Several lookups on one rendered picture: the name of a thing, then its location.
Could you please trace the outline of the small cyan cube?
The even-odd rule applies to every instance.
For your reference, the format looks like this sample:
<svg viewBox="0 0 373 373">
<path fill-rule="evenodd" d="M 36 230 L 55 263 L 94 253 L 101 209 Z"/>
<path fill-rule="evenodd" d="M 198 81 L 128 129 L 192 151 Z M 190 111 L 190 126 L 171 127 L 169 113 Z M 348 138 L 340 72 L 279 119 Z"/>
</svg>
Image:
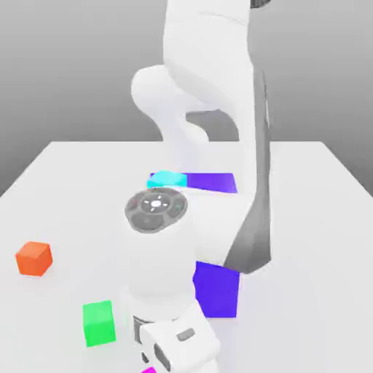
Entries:
<svg viewBox="0 0 373 373">
<path fill-rule="evenodd" d="M 152 187 L 187 187 L 187 175 L 168 170 L 161 170 L 150 175 L 146 182 L 148 188 Z"/>
</svg>

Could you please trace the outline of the small green cube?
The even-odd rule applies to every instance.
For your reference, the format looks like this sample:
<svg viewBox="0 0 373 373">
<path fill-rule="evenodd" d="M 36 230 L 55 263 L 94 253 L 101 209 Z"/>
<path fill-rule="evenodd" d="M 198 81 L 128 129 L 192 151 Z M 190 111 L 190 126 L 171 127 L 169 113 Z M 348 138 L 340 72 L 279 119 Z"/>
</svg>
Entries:
<svg viewBox="0 0 373 373">
<path fill-rule="evenodd" d="M 82 320 L 88 348 L 117 341 L 110 300 L 82 305 Z"/>
</svg>

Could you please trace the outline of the small orange cube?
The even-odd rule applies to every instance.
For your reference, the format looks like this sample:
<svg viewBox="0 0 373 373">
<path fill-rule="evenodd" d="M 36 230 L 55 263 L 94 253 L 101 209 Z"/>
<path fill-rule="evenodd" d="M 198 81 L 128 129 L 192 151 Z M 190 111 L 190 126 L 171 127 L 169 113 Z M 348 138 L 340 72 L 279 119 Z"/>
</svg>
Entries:
<svg viewBox="0 0 373 373">
<path fill-rule="evenodd" d="M 43 276 L 52 264 L 52 252 L 48 243 L 29 241 L 15 254 L 21 275 Z"/>
</svg>

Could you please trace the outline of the large purple box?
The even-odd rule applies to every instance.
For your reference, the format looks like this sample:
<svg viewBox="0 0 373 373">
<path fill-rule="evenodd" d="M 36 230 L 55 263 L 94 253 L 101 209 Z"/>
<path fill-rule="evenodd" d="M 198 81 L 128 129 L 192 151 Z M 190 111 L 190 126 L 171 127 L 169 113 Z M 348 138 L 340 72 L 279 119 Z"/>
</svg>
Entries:
<svg viewBox="0 0 373 373">
<path fill-rule="evenodd" d="M 148 188 L 162 186 L 169 178 L 174 185 L 214 192 L 236 193 L 235 177 L 232 173 L 183 173 L 175 180 L 169 171 L 151 173 Z M 193 278 L 196 298 L 207 318 L 235 318 L 240 274 L 206 262 L 197 262 Z"/>
</svg>

